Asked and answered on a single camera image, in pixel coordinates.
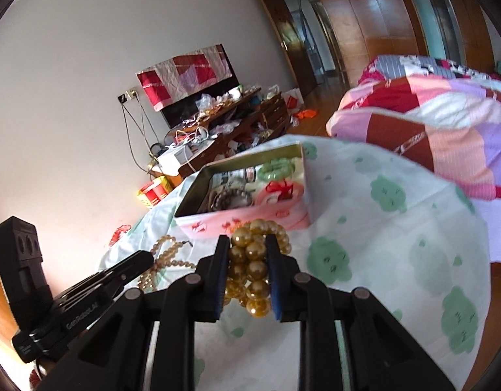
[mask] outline gold bead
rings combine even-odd
[[[254,219],[250,225],[249,229],[252,233],[257,233],[259,235],[264,235],[267,233],[267,223],[263,219]]]
[[[265,244],[265,237],[263,235],[258,235],[257,233],[252,235],[252,240],[254,242],[261,242],[262,244]]]
[[[267,265],[261,260],[254,260],[247,265],[247,279],[249,281],[264,279],[268,272]]]
[[[289,255],[292,251],[292,246],[290,244],[285,245],[280,248],[281,254]]]
[[[228,279],[225,284],[225,296],[240,299],[245,296],[245,286],[241,282]]]
[[[270,295],[270,285],[260,279],[260,281],[253,281],[247,287],[247,297],[252,300],[260,300],[267,298]]]
[[[267,255],[267,247],[262,242],[251,242],[245,249],[245,254],[250,261],[263,260]]]
[[[280,224],[278,225],[278,232],[276,232],[277,236],[282,237],[283,235],[286,235],[286,230],[284,227],[282,227]]]
[[[233,245],[229,248],[229,260],[232,263],[246,263],[247,256],[245,255],[245,248]]]
[[[267,225],[267,233],[276,234],[278,232],[278,224],[273,220],[267,220],[265,224]]]
[[[252,241],[252,234],[247,228],[238,228],[234,231],[231,237],[232,245],[239,245],[245,247]]]
[[[231,263],[227,276],[236,282],[245,283],[247,281],[247,266],[243,263]]]
[[[253,317],[265,317],[270,312],[270,300],[249,300],[247,301],[247,312]]]
[[[243,296],[238,300],[238,303],[241,307],[247,307],[247,301],[249,301],[249,298],[247,296]]]
[[[288,235],[281,235],[281,236],[276,235],[276,239],[278,240],[278,245],[280,246],[280,248],[285,247],[287,244],[290,243]]]

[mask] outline red and white cloth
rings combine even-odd
[[[155,111],[232,76],[221,44],[160,62],[137,74]]]
[[[501,198],[501,92],[476,80],[413,74],[364,82],[345,94],[327,132],[403,155],[470,197]]]

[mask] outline bracelet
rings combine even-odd
[[[234,231],[223,305],[234,298],[253,317],[264,317],[270,312],[270,281],[265,262],[265,236],[269,234],[276,235],[281,254],[290,254],[292,246],[285,228],[272,220],[255,219]]]
[[[221,191],[218,195],[214,197],[211,205],[211,211],[227,210],[231,205],[233,198],[236,197],[245,200],[245,204],[240,207],[252,206],[252,203],[254,202],[254,200],[252,199],[252,195],[249,191],[236,188],[225,188],[223,191]]]
[[[141,274],[140,278],[138,279],[137,286],[143,292],[156,291],[156,275],[158,274],[158,272],[160,272],[161,269],[170,268],[171,266],[181,266],[191,269],[196,268],[196,265],[193,263],[184,262],[182,260],[174,260],[178,253],[178,250],[181,249],[184,245],[189,244],[191,247],[193,246],[190,241],[177,241],[177,239],[175,237],[172,237],[171,235],[164,235],[163,237],[160,237],[158,239],[155,245],[152,246],[150,253],[153,256],[156,256],[158,251],[167,241],[172,242],[171,247],[169,247],[160,256],[158,256],[155,259],[154,265],[146,270],[143,274]]]
[[[295,165],[292,160],[287,158],[280,158],[271,160],[265,163],[258,170],[258,179],[264,182],[282,181],[295,171]]]

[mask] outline pink patchwork quilt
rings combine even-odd
[[[370,79],[345,94],[327,132],[407,157],[470,197],[501,198],[497,88],[500,81],[434,74]]]

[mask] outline television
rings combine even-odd
[[[221,44],[173,57],[137,73],[147,97],[170,128],[198,112],[202,94],[216,98],[239,85]]]

